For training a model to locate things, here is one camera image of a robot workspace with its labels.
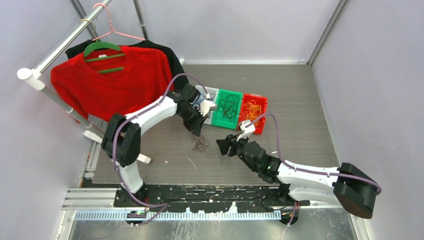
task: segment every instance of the red tray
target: red tray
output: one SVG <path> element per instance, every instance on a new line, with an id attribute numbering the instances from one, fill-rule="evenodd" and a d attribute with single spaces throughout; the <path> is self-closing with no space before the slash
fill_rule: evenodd
<path id="1" fill-rule="evenodd" d="M 249 114 L 249 103 L 251 104 L 256 104 L 259 105 L 261 107 L 261 111 L 260 114 L 261 115 L 263 113 L 267 112 L 267 105 L 268 105 L 268 99 L 264 96 L 260 96 L 260 95 L 254 95 L 254 94 L 247 94 L 244 93 L 243 94 L 243 101 L 241 103 L 241 110 L 240 110 L 240 114 L 238 115 L 238 123 L 237 126 L 244 120 L 248 119 L 248 114 Z M 261 118 L 258 122 L 258 124 L 256 126 L 254 126 L 256 128 L 256 130 L 254 131 L 255 134 L 262 134 L 262 131 L 264 130 L 264 126 L 265 126 L 265 119 L 266 117 Z"/>

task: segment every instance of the green hanger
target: green hanger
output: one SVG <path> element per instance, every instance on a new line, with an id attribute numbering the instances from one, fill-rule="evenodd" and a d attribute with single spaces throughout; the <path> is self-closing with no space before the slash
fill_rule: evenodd
<path id="1" fill-rule="evenodd" d="M 113 49 L 116 51 L 122 52 L 121 48 L 118 45 L 115 45 L 113 43 L 107 42 L 107 41 L 98 41 L 96 40 L 92 44 L 88 45 L 84 50 L 84 58 L 86 58 L 89 54 L 92 52 L 98 50 L 98 49 Z"/>
<path id="2" fill-rule="evenodd" d="M 106 41 L 96 40 L 95 42 L 93 42 L 92 44 L 88 45 L 85 48 L 83 57 L 85 58 L 89 54 L 91 54 L 92 52 L 99 50 L 99 49 L 113 49 L 113 50 L 122 52 L 121 48 L 118 45 L 115 45 L 113 43 L 106 42 Z M 125 56 L 125 54 L 120 53 L 120 54 L 115 54 L 115 55 L 110 55 L 110 56 L 105 56 L 105 57 L 91 58 L 91 59 L 86 59 L 85 62 L 94 62 L 94 61 L 112 59 L 112 58 L 117 58 L 117 57 L 122 57 L 122 56 Z M 99 74 L 106 74 L 106 73 L 120 71 L 122 69 L 124 69 L 123 66 L 112 68 L 112 69 L 101 70 L 101 71 L 98 71 L 98 73 Z"/>

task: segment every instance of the rubber band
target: rubber band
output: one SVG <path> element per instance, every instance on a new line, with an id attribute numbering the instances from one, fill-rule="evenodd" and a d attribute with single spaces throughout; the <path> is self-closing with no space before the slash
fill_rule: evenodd
<path id="1" fill-rule="evenodd" d="M 210 100 L 214 101 L 216 96 L 215 93 L 210 93 L 209 96 L 210 96 Z M 200 109 L 200 103 L 202 103 L 203 100 L 205 99 L 206 99 L 206 95 L 201 93 L 200 96 L 197 98 L 197 100 L 193 103 L 193 107 Z"/>
<path id="2" fill-rule="evenodd" d="M 204 152 L 206 151 L 206 148 L 209 147 L 209 140 L 204 137 L 203 135 L 196 136 L 193 134 L 191 137 L 192 141 L 196 141 L 196 144 L 193 147 L 193 150 L 196 150 L 198 152 Z"/>
<path id="3" fill-rule="evenodd" d="M 251 122 L 253 122 L 253 120 L 257 119 L 261 114 L 262 114 L 262 106 L 256 104 L 255 100 L 250 100 L 247 103 L 244 104 L 244 106 L 246 107 L 246 119 L 249 119 Z M 257 125 L 259 125 L 259 121 L 254 123 L 254 126 L 256 127 Z"/>
<path id="4" fill-rule="evenodd" d="M 237 117 L 240 98 L 236 95 L 228 95 L 226 99 L 221 99 L 218 103 L 218 112 L 222 113 L 223 118 L 228 118 L 231 122 Z"/>

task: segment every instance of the metal pole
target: metal pole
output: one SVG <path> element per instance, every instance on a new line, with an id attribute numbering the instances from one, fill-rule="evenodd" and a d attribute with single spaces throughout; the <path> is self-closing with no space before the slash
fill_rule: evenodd
<path id="1" fill-rule="evenodd" d="M 103 138 L 104 134 L 100 129 L 98 129 L 90 121 L 88 121 L 83 116 L 81 116 L 71 106 L 69 106 L 66 102 L 64 102 L 56 93 L 54 93 L 52 90 L 50 90 L 50 88 L 44 87 L 43 89 L 40 90 L 40 92 L 43 92 L 45 95 L 47 95 L 47 97 L 49 97 L 51 100 L 53 100 L 59 106 L 61 106 L 69 115 L 71 115 L 74 119 L 76 119 L 78 122 L 80 122 L 88 131 L 96 134 L 100 138 Z"/>
<path id="2" fill-rule="evenodd" d="M 87 16 L 87 13 L 84 10 L 83 6 L 81 5 L 80 0 L 69 0 L 69 2 L 72 5 L 73 9 L 75 10 L 76 14 L 78 15 L 79 19 L 84 19 L 85 16 Z M 95 39 L 99 36 L 96 32 L 96 29 L 93 27 L 93 25 L 89 24 L 87 26 L 87 30 L 92 39 Z"/>
<path id="3" fill-rule="evenodd" d="M 327 27 L 325 28 L 324 32 L 322 33 L 321 37 L 319 38 L 318 43 L 315 46 L 315 49 L 312 52 L 312 55 L 309 59 L 309 62 L 307 64 L 313 65 L 315 60 L 318 57 L 318 54 L 320 54 L 321 50 L 324 47 L 324 44 L 326 43 L 327 39 L 329 38 L 331 32 L 333 31 L 334 27 L 336 26 L 337 22 L 339 21 L 340 17 L 342 16 L 343 11 L 345 10 L 346 6 L 350 0 L 339 0 L 338 4 L 330 18 L 330 21 L 327 24 Z"/>
<path id="4" fill-rule="evenodd" d="M 147 34 L 146 24 L 143 19 L 142 8 L 140 7 L 139 0 L 132 0 L 134 2 L 135 11 L 137 12 L 138 21 L 140 22 L 141 30 L 143 31 L 144 38 L 149 40 L 149 35 Z"/>
<path id="5" fill-rule="evenodd" d="M 103 4 L 108 5 L 112 0 L 104 0 Z M 85 17 L 85 19 L 92 21 L 99 15 L 99 13 L 103 10 L 103 6 L 97 6 L 93 12 L 91 12 L 89 15 Z M 63 51 L 74 41 L 78 35 L 81 34 L 84 29 L 87 28 L 87 26 L 90 23 L 88 21 L 80 21 L 78 25 L 74 28 L 74 30 L 67 36 L 59 46 L 56 47 L 38 66 L 35 68 L 35 70 L 38 73 L 43 73 L 58 57 Z"/>

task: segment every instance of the hanger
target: hanger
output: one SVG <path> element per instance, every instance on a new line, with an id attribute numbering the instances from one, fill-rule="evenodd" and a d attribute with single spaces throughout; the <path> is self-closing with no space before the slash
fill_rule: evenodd
<path id="1" fill-rule="evenodd" d="M 108 8 L 106 5 L 104 5 L 103 3 L 96 3 L 96 4 L 93 6 L 93 8 L 95 8 L 95 7 L 97 7 L 97 6 L 103 6 L 103 7 L 106 9 L 106 11 L 107 11 L 107 16 L 109 17 L 110 32 L 108 32 L 108 33 L 106 33 L 106 34 L 104 34 L 104 35 L 101 35 L 101 36 L 99 36 L 99 37 L 94 38 L 94 39 L 93 39 L 93 41 L 94 41 L 94 40 L 101 39 L 101 38 L 103 38 L 104 36 L 107 36 L 107 35 L 111 34 L 112 32 L 114 32 L 114 33 L 116 33 L 116 34 L 119 34 L 119 35 L 122 35 L 122 36 L 130 37 L 130 38 L 133 38 L 133 39 L 139 39 L 139 40 L 143 40 L 143 41 L 145 41 L 145 40 L 146 40 L 146 39 L 141 38 L 141 37 L 138 37 L 138 36 L 132 36 L 132 35 L 128 35 L 128 34 L 125 34 L 125 33 L 122 33 L 122 32 L 117 32 L 117 31 L 115 30 L 114 26 L 112 25 L 111 12 L 109 11 L 109 8 Z"/>
<path id="2" fill-rule="evenodd" d="M 113 49 L 113 50 L 116 50 L 116 51 L 122 51 L 119 46 L 117 46 L 113 43 L 105 42 L 105 41 L 99 41 L 100 38 L 103 38 L 104 36 L 107 36 L 107 35 L 111 34 L 112 32 L 117 33 L 117 34 L 122 35 L 122 36 L 130 37 L 130 38 L 135 38 L 135 39 L 139 39 L 139 40 L 143 40 L 143 41 L 145 40 L 144 38 L 141 38 L 141 37 L 132 36 L 132 35 L 124 34 L 124 33 L 121 33 L 121 32 L 117 32 L 114 29 L 114 26 L 112 25 L 111 12 L 109 11 L 109 8 L 106 5 L 104 5 L 103 3 L 97 3 L 93 6 L 93 8 L 95 8 L 97 6 L 103 6 L 106 9 L 107 16 L 109 18 L 110 31 L 108 33 L 104 34 L 104 35 L 101 35 L 101 36 L 93 39 L 93 41 L 95 41 L 95 42 L 88 45 L 84 50 L 84 53 L 83 53 L 84 58 L 87 57 L 92 52 L 94 52 L 95 50 L 98 50 L 98 49 Z M 110 56 L 105 56 L 105 57 L 92 58 L 92 59 L 85 60 L 85 62 L 94 62 L 94 61 L 100 61 L 100 60 L 105 60 L 105 59 L 117 58 L 117 57 L 122 57 L 124 55 L 125 55 L 124 53 L 121 53 L 121 54 L 115 54 L 115 55 L 110 55 Z M 105 73 L 120 71 L 122 69 L 124 69 L 124 67 L 117 67 L 117 68 L 112 68 L 112 69 L 107 69 L 107 70 L 101 70 L 101 71 L 98 71 L 98 73 L 105 74 Z"/>

